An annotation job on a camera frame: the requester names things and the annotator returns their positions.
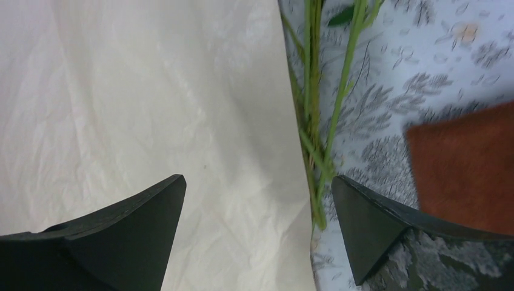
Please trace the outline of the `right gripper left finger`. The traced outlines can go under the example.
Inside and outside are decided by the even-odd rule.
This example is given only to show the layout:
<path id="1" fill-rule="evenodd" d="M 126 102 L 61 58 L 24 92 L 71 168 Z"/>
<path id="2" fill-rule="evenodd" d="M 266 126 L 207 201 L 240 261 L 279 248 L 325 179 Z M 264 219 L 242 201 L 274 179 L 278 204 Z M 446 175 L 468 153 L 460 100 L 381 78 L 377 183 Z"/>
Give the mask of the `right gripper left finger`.
<path id="1" fill-rule="evenodd" d="M 1 237 L 2 290 L 160 290 L 184 203 L 173 175 L 39 233 Z"/>

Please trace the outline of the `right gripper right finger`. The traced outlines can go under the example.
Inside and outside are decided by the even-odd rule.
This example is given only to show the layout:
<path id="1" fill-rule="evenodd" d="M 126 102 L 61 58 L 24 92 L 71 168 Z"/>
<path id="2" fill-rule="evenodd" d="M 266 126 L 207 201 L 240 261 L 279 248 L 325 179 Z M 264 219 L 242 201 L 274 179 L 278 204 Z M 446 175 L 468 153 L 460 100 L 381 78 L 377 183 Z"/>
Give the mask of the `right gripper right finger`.
<path id="1" fill-rule="evenodd" d="M 357 286 L 512 286 L 513 237 L 454 224 L 337 176 L 332 195 Z"/>

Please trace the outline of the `beige orange wrapping paper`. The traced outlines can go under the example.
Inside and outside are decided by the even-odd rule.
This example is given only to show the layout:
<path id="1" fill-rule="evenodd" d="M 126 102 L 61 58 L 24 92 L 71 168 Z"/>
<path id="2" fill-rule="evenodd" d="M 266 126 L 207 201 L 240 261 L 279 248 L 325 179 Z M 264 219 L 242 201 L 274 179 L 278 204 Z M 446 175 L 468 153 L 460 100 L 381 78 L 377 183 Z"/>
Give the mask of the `beige orange wrapping paper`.
<path id="1" fill-rule="evenodd" d="M 164 290 L 315 290 L 276 1 L 2 1 L 1 233 L 181 174 Z"/>

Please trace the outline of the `pink fake flower bunch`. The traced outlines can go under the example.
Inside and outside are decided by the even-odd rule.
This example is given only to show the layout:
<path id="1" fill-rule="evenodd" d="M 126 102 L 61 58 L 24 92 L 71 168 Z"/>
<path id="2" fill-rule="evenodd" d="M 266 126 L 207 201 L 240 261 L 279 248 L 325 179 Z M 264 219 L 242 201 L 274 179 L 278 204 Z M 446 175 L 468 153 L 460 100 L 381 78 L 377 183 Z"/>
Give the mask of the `pink fake flower bunch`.
<path id="1" fill-rule="evenodd" d="M 327 216 L 323 206 L 325 184 L 336 175 L 331 157 L 332 146 L 344 98 L 350 94 L 355 85 L 355 82 L 350 79 L 350 69 L 358 38 L 365 29 L 374 23 L 383 2 L 353 1 L 327 23 L 329 27 L 348 25 L 349 39 L 333 113 L 325 139 L 322 138 L 319 131 L 319 83 L 322 77 L 320 48 L 324 4 L 324 1 L 304 1 L 304 32 L 302 37 L 294 31 L 286 15 L 284 13 L 280 14 L 285 32 L 290 36 L 303 67 L 303 83 L 299 84 L 293 66 L 288 65 L 302 158 L 309 187 L 312 227 L 319 230 L 325 230 L 327 227 Z"/>

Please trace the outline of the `brown wooden block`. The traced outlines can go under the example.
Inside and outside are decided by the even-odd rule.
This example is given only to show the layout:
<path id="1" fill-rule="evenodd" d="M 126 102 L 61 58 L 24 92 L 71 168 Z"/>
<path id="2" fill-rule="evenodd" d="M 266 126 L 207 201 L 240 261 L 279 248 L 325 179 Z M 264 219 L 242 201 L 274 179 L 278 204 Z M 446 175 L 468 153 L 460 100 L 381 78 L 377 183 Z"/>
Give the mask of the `brown wooden block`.
<path id="1" fill-rule="evenodd" d="M 407 131 L 422 212 L 513 234 L 513 103 Z"/>

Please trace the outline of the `floral table cloth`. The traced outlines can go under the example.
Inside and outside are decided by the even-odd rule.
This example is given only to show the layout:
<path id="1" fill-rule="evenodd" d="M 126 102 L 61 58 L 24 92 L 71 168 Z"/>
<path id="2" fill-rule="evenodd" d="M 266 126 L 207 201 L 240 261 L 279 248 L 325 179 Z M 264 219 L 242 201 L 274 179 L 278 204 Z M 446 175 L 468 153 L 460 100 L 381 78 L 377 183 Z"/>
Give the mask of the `floral table cloth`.
<path id="1" fill-rule="evenodd" d="M 326 138 L 341 78 L 349 26 L 328 21 L 353 1 L 324 1 L 320 125 Z M 358 38 L 332 146 L 337 176 L 419 210 L 407 131 L 513 103 L 512 1 L 382 1 Z M 300 36 L 304 1 L 281 1 Z M 303 67 L 286 34 L 299 84 Z M 325 184 L 325 230 L 313 230 L 311 258 L 319 290 L 512 290 L 512 286 L 357 286 L 339 225 L 332 181 Z"/>

